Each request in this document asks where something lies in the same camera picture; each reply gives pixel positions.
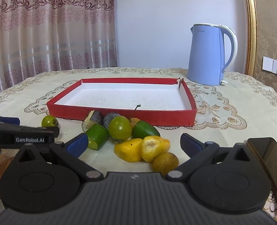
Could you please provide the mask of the green cucumber piece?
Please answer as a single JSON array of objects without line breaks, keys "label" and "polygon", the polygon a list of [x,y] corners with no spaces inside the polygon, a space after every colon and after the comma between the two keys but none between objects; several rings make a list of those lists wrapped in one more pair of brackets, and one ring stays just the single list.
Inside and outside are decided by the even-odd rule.
[{"label": "green cucumber piece", "polygon": [[98,123],[93,124],[86,132],[88,137],[88,148],[92,150],[99,150],[109,139],[108,130]]}]

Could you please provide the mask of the small green tomato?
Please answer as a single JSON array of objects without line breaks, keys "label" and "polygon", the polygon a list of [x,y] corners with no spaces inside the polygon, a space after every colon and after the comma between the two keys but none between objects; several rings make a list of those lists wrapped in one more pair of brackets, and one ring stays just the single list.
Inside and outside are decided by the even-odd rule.
[{"label": "small green tomato", "polygon": [[41,126],[43,128],[57,127],[58,125],[59,125],[58,120],[52,115],[45,116],[41,121]]}]

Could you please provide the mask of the brown longan fruit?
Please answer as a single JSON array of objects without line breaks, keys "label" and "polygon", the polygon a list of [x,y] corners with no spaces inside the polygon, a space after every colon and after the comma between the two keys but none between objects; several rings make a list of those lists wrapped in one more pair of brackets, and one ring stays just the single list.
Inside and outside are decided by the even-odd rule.
[{"label": "brown longan fruit", "polygon": [[179,165],[179,160],[176,155],[170,152],[161,153],[151,163],[153,172],[159,172],[165,176],[168,172],[172,171]]}]

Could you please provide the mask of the white wall switch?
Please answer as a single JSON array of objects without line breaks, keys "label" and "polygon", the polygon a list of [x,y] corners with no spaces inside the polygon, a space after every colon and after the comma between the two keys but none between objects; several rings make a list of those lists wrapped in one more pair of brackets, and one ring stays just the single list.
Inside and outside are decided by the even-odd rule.
[{"label": "white wall switch", "polygon": [[277,75],[277,60],[264,56],[262,69]]}]

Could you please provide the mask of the green avocado-like fruit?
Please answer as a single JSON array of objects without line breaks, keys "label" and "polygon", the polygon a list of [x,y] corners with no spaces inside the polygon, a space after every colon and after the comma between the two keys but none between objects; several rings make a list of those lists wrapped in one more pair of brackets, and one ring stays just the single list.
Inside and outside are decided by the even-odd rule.
[{"label": "green avocado-like fruit", "polygon": [[132,137],[144,139],[145,137],[148,137],[148,136],[160,137],[160,133],[157,131],[157,129],[154,126],[150,125],[145,121],[140,120],[132,130]]}]

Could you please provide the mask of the large green tomato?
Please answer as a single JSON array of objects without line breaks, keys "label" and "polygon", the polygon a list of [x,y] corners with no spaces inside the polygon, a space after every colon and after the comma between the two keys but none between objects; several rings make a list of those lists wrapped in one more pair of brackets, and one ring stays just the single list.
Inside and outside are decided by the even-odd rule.
[{"label": "large green tomato", "polygon": [[132,135],[130,121],[124,116],[115,117],[109,124],[109,135],[114,141],[126,141]]}]

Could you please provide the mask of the red shallow tray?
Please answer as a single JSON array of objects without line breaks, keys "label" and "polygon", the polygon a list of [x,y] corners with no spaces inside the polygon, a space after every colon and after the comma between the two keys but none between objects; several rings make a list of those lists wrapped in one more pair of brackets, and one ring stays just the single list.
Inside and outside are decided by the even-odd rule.
[{"label": "red shallow tray", "polygon": [[50,115],[84,120],[90,111],[116,112],[151,125],[192,127],[194,97],[183,79],[87,78],[81,79],[47,102]]}]

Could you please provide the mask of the black smartphone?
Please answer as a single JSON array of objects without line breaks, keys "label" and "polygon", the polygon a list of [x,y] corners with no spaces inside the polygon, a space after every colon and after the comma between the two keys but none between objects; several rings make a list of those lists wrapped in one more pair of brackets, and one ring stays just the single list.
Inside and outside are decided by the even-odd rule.
[{"label": "black smartphone", "polygon": [[249,138],[246,145],[270,179],[272,192],[277,202],[277,142],[272,137]]}]

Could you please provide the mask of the longan with stem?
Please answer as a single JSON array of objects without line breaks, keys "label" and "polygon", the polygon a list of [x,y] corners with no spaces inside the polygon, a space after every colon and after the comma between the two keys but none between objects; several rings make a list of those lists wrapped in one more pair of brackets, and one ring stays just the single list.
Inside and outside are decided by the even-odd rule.
[{"label": "longan with stem", "polygon": [[137,106],[134,108],[134,110],[133,110],[131,116],[129,117],[129,122],[130,122],[131,128],[134,128],[134,127],[136,126],[136,124],[140,121],[139,118],[134,117],[134,113],[135,113],[136,110],[137,110],[138,108],[140,108],[140,107],[141,107],[141,104],[137,104]]}]

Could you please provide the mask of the blue electric kettle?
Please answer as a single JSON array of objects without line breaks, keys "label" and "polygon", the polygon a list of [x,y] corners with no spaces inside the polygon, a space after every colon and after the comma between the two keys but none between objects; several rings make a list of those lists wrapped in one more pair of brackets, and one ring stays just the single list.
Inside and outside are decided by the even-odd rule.
[{"label": "blue electric kettle", "polygon": [[[203,85],[221,85],[224,72],[236,59],[238,39],[235,31],[225,25],[196,23],[191,28],[192,42],[187,78]],[[224,36],[231,42],[231,54],[225,60]]]}]

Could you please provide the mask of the cream embroidered tablecloth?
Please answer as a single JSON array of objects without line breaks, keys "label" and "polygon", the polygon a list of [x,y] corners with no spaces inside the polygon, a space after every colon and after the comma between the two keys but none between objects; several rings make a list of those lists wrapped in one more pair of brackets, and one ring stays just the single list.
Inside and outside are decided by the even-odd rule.
[{"label": "cream embroidered tablecloth", "polygon": [[[184,69],[118,67],[45,72],[1,92],[0,115],[9,112],[25,125],[37,125],[48,113],[47,101],[82,78],[183,78],[185,75]],[[197,106],[194,126],[159,128],[180,161],[186,159],[176,146],[182,133],[199,140],[210,138],[225,146],[254,137],[273,137],[277,141],[277,92],[241,73],[229,72],[224,78],[226,84],[222,86],[187,82]]]}]

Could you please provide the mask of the yellow pepper piece cut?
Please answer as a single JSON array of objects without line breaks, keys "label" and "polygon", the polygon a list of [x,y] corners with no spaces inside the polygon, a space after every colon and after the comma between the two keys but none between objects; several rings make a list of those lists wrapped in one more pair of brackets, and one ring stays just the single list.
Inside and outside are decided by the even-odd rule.
[{"label": "yellow pepper piece cut", "polygon": [[141,157],[150,163],[161,153],[168,152],[171,143],[168,139],[159,136],[147,136],[141,143]]}]

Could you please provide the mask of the pink patterned curtain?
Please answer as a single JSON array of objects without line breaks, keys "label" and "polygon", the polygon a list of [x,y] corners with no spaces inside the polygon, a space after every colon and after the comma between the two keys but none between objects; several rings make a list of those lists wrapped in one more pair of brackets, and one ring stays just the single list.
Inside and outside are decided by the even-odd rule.
[{"label": "pink patterned curtain", "polygon": [[115,0],[0,0],[0,92],[47,71],[117,64]]}]

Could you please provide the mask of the yellow pepper piece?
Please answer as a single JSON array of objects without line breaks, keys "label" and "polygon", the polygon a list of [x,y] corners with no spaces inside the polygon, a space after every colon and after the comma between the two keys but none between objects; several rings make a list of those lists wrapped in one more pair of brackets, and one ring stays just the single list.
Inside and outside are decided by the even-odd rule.
[{"label": "yellow pepper piece", "polygon": [[135,163],[141,161],[143,158],[141,156],[141,144],[143,139],[134,138],[123,143],[118,143],[114,147],[114,153],[120,159]]}]

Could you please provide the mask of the gold mirror frame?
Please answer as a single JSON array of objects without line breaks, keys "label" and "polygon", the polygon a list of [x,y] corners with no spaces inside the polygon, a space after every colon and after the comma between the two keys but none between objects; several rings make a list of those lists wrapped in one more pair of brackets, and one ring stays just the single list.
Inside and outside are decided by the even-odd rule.
[{"label": "gold mirror frame", "polygon": [[245,0],[245,5],[247,18],[247,52],[245,74],[249,76],[254,76],[258,40],[256,2],[255,0]]}]

